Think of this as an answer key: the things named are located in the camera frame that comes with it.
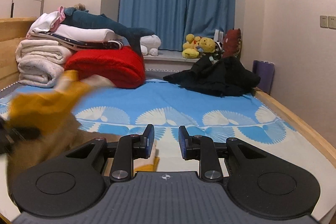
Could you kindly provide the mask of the cream folded quilt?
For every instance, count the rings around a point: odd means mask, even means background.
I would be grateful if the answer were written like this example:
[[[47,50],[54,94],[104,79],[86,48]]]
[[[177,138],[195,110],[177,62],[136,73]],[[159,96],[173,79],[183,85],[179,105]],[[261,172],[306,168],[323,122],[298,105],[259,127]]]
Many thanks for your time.
[[[19,83],[40,88],[54,87],[73,53],[56,40],[22,40],[15,51]]]

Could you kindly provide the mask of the white window sill ledge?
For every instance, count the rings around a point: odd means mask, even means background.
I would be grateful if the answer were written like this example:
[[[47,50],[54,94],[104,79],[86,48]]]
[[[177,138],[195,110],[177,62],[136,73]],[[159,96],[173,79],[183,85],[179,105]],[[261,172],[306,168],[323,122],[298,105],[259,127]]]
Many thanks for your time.
[[[159,50],[158,56],[145,55],[145,70],[147,72],[175,73],[190,69],[198,59],[186,59],[181,52]]]

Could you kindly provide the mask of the teal shark plush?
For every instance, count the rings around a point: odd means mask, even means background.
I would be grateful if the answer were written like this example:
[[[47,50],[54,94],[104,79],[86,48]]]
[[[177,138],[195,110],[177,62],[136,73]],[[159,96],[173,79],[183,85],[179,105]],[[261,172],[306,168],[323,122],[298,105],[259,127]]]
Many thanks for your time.
[[[62,24],[85,28],[85,29],[110,29],[116,34],[123,36],[128,41],[132,50],[138,55],[142,55],[140,39],[144,36],[154,35],[154,31],[146,28],[126,27],[116,22],[104,14],[94,15],[86,11],[77,10],[74,7],[64,9],[65,19]]]

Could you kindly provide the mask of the red folded blanket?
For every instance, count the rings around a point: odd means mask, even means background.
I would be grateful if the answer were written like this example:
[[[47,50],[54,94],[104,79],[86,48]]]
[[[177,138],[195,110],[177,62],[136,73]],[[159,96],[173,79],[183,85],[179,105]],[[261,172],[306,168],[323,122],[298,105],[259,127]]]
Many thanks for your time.
[[[78,72],[79,79],[99,75],[118,88],[134,89],[146,79],[143,57],[130,46],[119,50],[82,50],[72,55],[64,69]]]

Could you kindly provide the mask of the white pink folded clothes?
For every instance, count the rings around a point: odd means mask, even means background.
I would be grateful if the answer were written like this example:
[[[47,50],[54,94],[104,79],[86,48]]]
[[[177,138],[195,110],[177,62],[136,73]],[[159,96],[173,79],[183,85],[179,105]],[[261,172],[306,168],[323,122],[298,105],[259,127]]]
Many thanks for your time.
[[[49,14],[44,13],[31,25],[26,38],[33,35],[34,32],[55,31],[61,22],[65,20],[64,7],[60,6],[56,11]]]

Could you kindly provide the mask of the beige and mustard jacket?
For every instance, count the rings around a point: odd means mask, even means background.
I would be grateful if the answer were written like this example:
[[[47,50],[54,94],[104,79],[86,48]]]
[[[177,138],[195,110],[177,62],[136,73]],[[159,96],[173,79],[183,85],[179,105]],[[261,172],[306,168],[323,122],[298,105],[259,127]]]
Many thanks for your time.
[[[99,134],[81,130],[71,111],[87,94],[113,86],[109,79],[99,75],[80,80],[77,71],[66,71],[51,91],[13,96],[6,121],[15,128],[37,128],[41,135],[20,141],[11,153],[6,153],[7,186],[11,187],[15,178],[30,167],[89,141],[90,133]]]

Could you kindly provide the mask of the yellow plush toys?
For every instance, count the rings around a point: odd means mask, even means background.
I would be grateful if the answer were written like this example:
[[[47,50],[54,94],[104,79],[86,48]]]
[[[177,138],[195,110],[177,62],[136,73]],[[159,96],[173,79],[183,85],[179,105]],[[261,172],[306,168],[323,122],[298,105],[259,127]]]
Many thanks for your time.
[[[182,57],[185,59],[197,59],[206,54],[213,54],[217,49],[217,44],[211,38],[186,35],[186,42],[182,46]]]

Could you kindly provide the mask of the purple bag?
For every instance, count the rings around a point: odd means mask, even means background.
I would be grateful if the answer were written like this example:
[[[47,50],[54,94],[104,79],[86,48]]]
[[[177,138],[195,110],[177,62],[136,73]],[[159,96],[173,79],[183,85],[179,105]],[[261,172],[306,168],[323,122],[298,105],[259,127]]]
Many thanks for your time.
[[[274,63],[254,60],[252,65],[252,72],[260,77],[260,82],[257,87],[263,92],[270,94],[275,74]]]

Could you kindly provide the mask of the black clothing pile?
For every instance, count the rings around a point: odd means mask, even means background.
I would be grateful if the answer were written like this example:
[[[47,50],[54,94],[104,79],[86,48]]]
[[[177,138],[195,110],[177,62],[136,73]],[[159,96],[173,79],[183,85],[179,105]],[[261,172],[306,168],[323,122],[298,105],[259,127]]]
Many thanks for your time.
[[[189,70],[165,76],[165,81],[181,88],[216,97],[242,96],[260,83],[260,76],[244,68],[236,57],[212,63],[203,56]]]

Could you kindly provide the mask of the dark red patterned cushion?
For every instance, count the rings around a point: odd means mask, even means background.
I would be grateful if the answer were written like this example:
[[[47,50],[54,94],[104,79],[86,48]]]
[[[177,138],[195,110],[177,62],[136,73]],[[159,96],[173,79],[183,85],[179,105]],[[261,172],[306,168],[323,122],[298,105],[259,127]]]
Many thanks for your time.
[[[242,48],[242,33],[239,29],[228,30],[223,40],[223,58],[239,57]]]

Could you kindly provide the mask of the white folded bedding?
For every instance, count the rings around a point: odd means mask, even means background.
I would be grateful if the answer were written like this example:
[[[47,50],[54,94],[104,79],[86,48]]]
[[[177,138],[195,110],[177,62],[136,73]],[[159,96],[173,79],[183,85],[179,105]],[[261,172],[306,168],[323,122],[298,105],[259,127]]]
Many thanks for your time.
[[[30,28],[28,38],[39,37],[55,39],[62,45],[74,50],[119,50],[123,40],[134,42],[143,55],[158,54],[160,38],[153,31],[144,28],[123,28],[120,34],[110,29],[86,29],[61,24],[55,31],[39,31]]]

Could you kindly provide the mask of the blue white patterned bed sheet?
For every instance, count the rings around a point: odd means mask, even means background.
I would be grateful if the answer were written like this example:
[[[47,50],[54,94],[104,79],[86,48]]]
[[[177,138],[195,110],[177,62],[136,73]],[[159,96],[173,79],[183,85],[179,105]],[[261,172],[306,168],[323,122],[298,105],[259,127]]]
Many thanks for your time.
[[[62,153],[13,181],[15,223],[326,223],[335,213],[335,165],[251,94],[215,97],[153,79],[93,91],[73,115],[84,131],[121,136],[152,124],[155,171],[106,182]],[[202,181],[199,162],[182,158],[180,126],[214,142],[241,139],[266,157],[240,157],[232,175],[220,159],[228,180]]]

